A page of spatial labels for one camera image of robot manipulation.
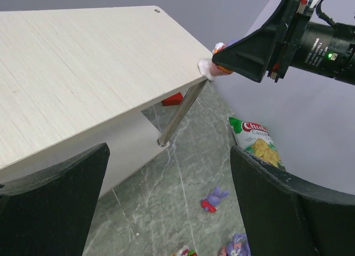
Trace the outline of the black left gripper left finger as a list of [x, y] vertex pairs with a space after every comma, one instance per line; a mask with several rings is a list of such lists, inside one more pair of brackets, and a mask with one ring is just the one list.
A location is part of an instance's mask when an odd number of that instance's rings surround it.
[[82, 255], [110, 150], [78, 155], [1, 183], [1, 255]]

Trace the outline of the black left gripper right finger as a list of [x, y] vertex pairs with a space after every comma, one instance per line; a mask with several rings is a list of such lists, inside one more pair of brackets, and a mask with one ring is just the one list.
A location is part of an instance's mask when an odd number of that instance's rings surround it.
[[252, 255], [354, 255], [354, 196], [230, 151], [231, 173]]

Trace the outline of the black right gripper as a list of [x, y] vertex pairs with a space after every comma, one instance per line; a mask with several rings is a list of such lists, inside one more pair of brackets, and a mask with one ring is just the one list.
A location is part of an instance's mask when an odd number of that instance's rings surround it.
[[260, 83], [289, 67], [354, 82], [354, 26], [335, 23], [308, 0], [281, 0], [257, 30], [212, 56], [213, 64]]

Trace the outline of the purple bunny with red bow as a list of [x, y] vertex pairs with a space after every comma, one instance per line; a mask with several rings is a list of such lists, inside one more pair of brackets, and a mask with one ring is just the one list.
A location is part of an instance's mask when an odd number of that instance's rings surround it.
[[220, 205], [221, 200], [229, 195], [229, 191], [221, 191], [219, 186], [216, 186], [214, 190], [202, 199], [200, 204], [204, 211], [209, 213], [215, 213], [217, 206]]

